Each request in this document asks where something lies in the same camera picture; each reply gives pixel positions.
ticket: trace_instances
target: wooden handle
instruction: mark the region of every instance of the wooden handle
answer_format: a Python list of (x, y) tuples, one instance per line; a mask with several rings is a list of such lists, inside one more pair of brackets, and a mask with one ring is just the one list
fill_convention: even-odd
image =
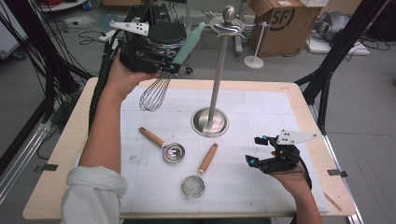
[(212, 147), (207, 151), (206, 156), (202, 161), (201, 166), (199, 167), (199, 172), (201, 172), (202, 174), (206, 171), (207, 167), (215, 156), (216, 150), (218, 150), (218, 146), (219, 144), (214, 143)]
[(155, 135), (155, 133), (152, 133), (144, 127), (140, 127), (139, 131), (159, 147), (164, 147), (165, 142), (159, 136)]

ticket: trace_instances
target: white box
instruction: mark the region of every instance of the white box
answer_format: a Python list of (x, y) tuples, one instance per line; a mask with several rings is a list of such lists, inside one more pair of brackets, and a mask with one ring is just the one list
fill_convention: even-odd
[(329, 0), (300, 0), (306, 7), (326, 7)]

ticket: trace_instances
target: sf logo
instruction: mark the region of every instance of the sf logo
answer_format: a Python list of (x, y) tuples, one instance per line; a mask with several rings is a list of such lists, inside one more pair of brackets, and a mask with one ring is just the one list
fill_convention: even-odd
[(271, 20), (271, 31), (280, 31), (285, 29), (293, 20), (295, 8), (288, 10), (277, 10)]

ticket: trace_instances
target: round metal base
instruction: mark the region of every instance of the round metal base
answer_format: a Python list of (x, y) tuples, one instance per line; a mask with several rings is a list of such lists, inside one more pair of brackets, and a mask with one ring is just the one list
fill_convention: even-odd
[(227, 132), (229, 119), (227, 115), (219, 109), (215, 109), (213, 120), (209, 120), (209, 107), (198, 109), (192, 114), (191, 126), (201, 136), (219, 137)]
[(264, 62), (262, 61), (261, 58), (257, 58), (254, 56), (247, 56), (244, 59), (245, 65), (251, 67), (251, 68), (261, 68), (264, 65)]

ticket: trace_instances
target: rolled-up sleeve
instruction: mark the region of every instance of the rolled-up sleeve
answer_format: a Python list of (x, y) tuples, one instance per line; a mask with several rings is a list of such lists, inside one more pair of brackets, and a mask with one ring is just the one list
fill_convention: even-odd
[(105, 167), (76, 167), (67, 177), (62, 201), (63, 224), (119, 223), (120, 199), (128, 184)]

